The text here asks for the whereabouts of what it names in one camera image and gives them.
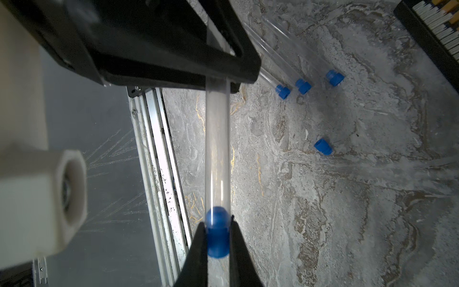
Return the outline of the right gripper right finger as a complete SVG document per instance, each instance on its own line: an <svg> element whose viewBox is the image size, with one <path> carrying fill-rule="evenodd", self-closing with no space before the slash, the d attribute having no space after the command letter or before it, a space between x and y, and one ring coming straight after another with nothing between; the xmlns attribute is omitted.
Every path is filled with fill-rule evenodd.
<svg viewBox="0 0 459 287"><path fill-rule="evenodd" d="M263 287L234 216L231 217L229 231L229 285L231 287Z"/></svg>

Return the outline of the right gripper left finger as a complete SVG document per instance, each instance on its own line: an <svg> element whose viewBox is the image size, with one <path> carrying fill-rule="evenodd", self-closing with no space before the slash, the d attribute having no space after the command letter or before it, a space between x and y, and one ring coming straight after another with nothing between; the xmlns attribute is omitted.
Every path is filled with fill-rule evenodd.
<svg viewBox="0 0 459 287"><path fill-rule="evenodd" d="M205 224L200 222L174 287L206 286L208 286L208 241Z"/></svg>

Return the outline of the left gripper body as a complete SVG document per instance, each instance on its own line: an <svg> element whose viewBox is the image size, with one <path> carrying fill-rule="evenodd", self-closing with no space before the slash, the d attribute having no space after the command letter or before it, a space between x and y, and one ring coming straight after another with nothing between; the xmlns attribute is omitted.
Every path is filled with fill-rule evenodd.
<svg viewBox="0 0 459 287"><path fill-rule="evenodd" d="M92 55L68 16L64 1L2 1L58 65L104 85Z"/></svg>

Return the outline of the blue stopper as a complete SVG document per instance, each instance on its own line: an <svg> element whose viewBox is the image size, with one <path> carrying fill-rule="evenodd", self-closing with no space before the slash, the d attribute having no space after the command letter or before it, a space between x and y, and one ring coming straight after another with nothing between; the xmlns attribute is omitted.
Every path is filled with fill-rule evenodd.
<svg viewBox="0 0 459 287"><path fill-rule="evenodd" d="M282 85L277 85L275 91L278 94L278 96L283 100L286 99L291 93L291 90L288 87Z"/></svg>
<svg viewBox="0 0 459 287"><path fill-rule="evenodd" d="M345 79L343 74L334 69L329 70L325 77L329 84L333 87L337 87Z"/></svg>
<svg viewBox="0 0 459 287"><path fill-rule="evenodd" d="M312 88L312 85L303 80L302 78L299 78L296 82L295 82L295 87L298 89L298 91L301 93L301 94L306 94L308 93L311 88Z"/></svg>
<svg viewBox="0 0 459 287"><path fill-rule="evenodd" d="M314 148L323 155L331 155L333 153L332 147L324 138L319 139L314 144Z"/></svg>
<svg viewBox="0 0 459 287"><path fill-rule="evenodd" d="M211 208L205 219L208 256L224 258L230 253L231 217L222 206Z"/></svg>

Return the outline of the clear test tube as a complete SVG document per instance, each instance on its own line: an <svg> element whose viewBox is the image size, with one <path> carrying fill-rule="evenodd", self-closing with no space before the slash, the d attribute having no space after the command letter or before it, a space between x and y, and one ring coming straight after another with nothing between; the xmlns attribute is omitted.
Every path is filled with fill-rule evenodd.
<svg viewBox="0 0 459 287"><path fill-rule="evenodd" d="M277 85L282 85L282 86L285 86L285 87L288 87L287 85L283 84L282 82L280 82L276 77L274 77L273 75L271 75L266 69L264 69L263 67L260 68L260 72L259 72L259 75L262 77L263 80L265 80L268 85L270 85L274 92L276 93L275 91L275 88Z"/></svg>
<svg viewBox="0 0 459 287"><path fill-rule="evenodd" d="M302 78L303 80L309 82L306 77L303 77L292 65L290 65L287 60L281 56L277 51L275 51L261 36L259 36L247 23L243 23L243 27L247 32L251 41L261 49L264 57L271 59L284 73L287 77L290 78L293 85L295 82Z"/></svg>
<svg viewBox="0 0 459 287"><path fill-rule="evenodd" d="M231 211L230 84L207 77L205 119L206 225L225 226Z"/></svg>
<svg viewBox="0 0 459 287"><path fill-rule="evenodd" d="M299 57L301 57L303 60L306 60L306 62L325 79L325 75L331 69L340 72L337 68L331 65L323 57L319 56L311 47L299 40L294 34L289 32L272 17L262 16L262 21L269 28L269 30L281 40L281 42L289 45L298 54Z"/></svg>

